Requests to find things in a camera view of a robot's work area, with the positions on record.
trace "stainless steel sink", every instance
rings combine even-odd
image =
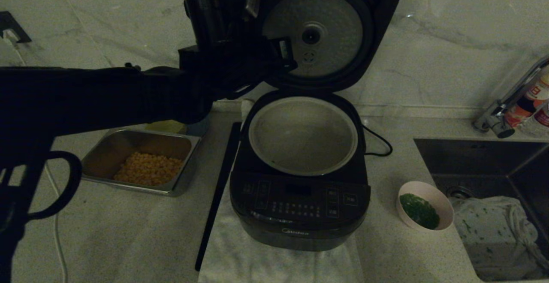
[[[448,197],[514,197],[539,232],[549,259],[549,144],[415,139],[439,190]]]

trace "faucet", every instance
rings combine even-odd
[[[477,120],[473,121],[473,128],[484,133],[492,129],[498,138],[508,138],[513,135],[514,128],[507,123],[504,115],[509,107],[524,95],[538,72],[546,66],[549,66],[549,56],[536,62],[502,99],[494,101]]]

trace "countertop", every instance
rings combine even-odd
[[[59,234],[69,282],[196,282],[194,263],[214,195],[234,113],[212,113],[211,125],[196,152],[198,166],[187,191],[177,198],[124,191],[83,181],[59,215]],[[366,157],[370,206],[356,231],[364,281],[481,282],[474,273],[455,227],[435,234],[412,230],[398,217],[395,199],[412,180],[434,184],[414,138],[497,140],[481,134],[465,119],[368,117],[368,126],[394,147],[389,157]],[[55,150],[83,158],[106,130],[57,138]],[[383,151],[367,134],[369,151]],[[530,141],[519,132],[506,141]],[[64,185],[66,166],[52,162],[57,183]],[[54,200],[43,175],[32,210]],[[53,219],[33,221],[19,243],[13,282],[60,282],[53,242]],[[529,281],[549,282],[549,280]]]

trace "white towel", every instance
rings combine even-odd
[[[231,207],[229,183],[217,211],[199,283],[358,283],[362,267],[354,236],[335,249],[304,252],[252,239]]]
[[[518,199],[451,199],[455,226],[483,281],[540,279],[549,271]]]

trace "white bowl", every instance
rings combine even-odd
[[[435,208],[437,214],[440,217],[439,226],[437,226],[437,228],[435,228],[434,230],[424,228],[423,226],[417,224],[406,214],[406,212],[402,208],[402,204],[400,203],[400,196],[407,193],[412,193],[418,197],[421,197],[422,199],[425,199]],[[436,187],[433,187],[432,185],[426,183],[422,183],[420,181],[410,181],[409,183],[405,183],[402,187],[400,187],[400,191],[398,191],[398,197],[396,197],[396,210],[398,211],[398,215],[400,215],[400,218],[404,221],[404,223],[406,223],[406,225],[410,226],[413,229],[424,232],[438,232],[441,230],[445,230],[453,223],[453,207],[447,197]]]
[[[251,119],[248,137],[263,162],[298,176],[340,169],[359,142],[355,124],[344,111],[312,97],[287,97],[265,105]]]

